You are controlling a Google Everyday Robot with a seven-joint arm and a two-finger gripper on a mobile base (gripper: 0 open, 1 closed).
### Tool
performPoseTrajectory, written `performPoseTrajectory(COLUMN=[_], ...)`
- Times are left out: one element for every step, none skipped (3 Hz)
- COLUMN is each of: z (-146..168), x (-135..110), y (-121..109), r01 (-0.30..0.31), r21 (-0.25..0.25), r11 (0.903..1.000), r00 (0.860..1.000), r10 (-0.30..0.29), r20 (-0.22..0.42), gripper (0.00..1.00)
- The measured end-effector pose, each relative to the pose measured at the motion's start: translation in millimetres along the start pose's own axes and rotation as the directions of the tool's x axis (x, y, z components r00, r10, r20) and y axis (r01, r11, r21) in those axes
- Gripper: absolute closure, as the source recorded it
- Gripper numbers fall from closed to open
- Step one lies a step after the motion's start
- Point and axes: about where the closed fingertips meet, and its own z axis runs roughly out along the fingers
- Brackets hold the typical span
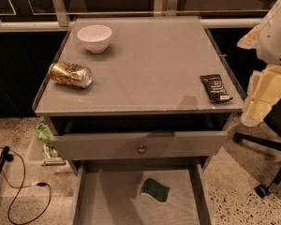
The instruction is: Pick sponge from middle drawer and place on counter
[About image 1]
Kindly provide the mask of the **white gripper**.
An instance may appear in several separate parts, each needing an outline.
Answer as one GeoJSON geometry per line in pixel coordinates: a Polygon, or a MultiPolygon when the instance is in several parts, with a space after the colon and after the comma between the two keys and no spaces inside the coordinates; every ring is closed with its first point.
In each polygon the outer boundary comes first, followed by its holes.
{"type": "Polygon", "coordinates": [[[262,71],[254,70],[249,79],[241,122],[255,127],[281,98],[281,0],[276,1],[260,25],[244,35],[237,46],[247,50],[257,47],[258,59],[270,64],[262,71]]]}

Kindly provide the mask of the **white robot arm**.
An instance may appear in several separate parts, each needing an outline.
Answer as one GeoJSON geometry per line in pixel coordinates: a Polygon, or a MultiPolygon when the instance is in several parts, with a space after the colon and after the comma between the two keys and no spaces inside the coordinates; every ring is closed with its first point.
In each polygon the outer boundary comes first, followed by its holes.
{"type": "Polygon", "coordinates": [[[242,123],[255,127],[281,98],[281,0],[237,43],[239,48],[255,49],[257,58],[267,66],[254,70],[247,87],[242,123]]]}

